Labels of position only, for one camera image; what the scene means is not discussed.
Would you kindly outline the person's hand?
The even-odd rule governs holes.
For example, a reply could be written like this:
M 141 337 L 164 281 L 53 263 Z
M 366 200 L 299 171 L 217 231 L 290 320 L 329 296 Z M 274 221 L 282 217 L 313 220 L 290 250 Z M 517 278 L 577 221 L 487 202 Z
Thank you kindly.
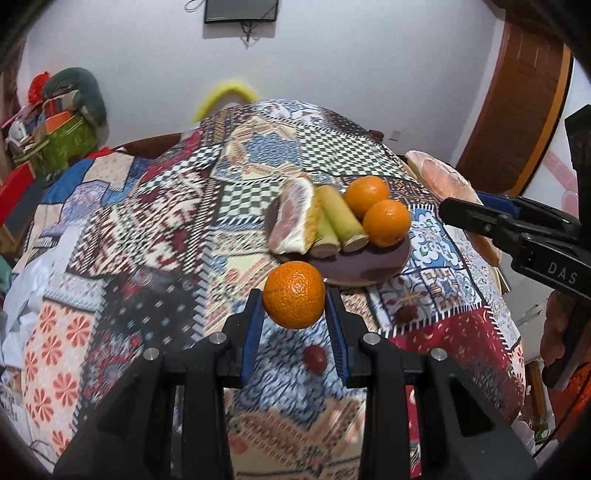
M 546 366 L 560 359 L 565 352 L 563 335 L 575 300 L 559 291 L 554 291 L 546 305 L 546 320 L 540 343 L 540 355 Z

